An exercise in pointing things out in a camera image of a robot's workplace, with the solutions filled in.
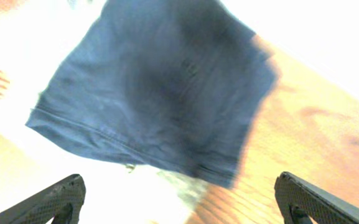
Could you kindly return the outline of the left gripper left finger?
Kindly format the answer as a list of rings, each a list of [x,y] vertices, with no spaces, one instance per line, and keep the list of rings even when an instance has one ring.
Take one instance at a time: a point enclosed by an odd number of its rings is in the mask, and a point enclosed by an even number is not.
[[[86,187],[72,174],[0,213],[0,224],[78,224]]]

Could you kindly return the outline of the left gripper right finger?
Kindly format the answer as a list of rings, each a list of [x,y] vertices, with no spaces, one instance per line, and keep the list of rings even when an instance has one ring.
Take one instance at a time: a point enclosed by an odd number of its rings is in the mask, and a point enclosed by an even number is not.
[[[359,208],[290,172],[277,177],[275,199],[284,224],[359,224]]]

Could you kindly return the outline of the dark blue shorts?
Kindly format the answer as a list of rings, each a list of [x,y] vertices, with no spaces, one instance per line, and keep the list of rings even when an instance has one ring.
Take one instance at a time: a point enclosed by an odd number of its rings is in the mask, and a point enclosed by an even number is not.
[[[276,79],[253,37],[218,1],[108,1],[26,125],[78,156],[230,188]]]

